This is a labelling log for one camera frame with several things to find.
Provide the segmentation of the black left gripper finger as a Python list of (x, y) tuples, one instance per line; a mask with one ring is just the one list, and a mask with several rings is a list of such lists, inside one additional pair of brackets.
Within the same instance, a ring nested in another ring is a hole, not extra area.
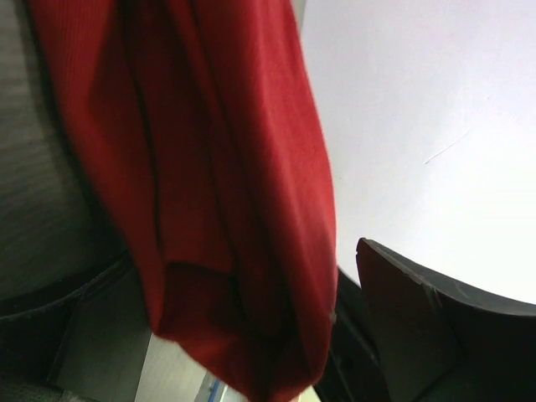
[(133, 401), (151, 335), (126, 253), (3, 299), (1, 399)]

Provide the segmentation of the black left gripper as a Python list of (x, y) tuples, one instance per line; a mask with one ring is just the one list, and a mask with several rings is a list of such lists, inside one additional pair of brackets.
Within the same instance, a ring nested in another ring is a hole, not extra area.
[(314, 385), (322, 402), (535, 399), (533, 304), (373, 240), (358, 242), (356, 261), (361, 287), (338, 272), (328, 360)]

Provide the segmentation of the red t-shirt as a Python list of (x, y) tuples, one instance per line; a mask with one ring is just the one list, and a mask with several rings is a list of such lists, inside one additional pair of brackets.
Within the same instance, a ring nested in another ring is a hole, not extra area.
[(288, 1), (31, 1), (64, 130), (153, 332), (252, 401), (327, 361), (327, 150)]

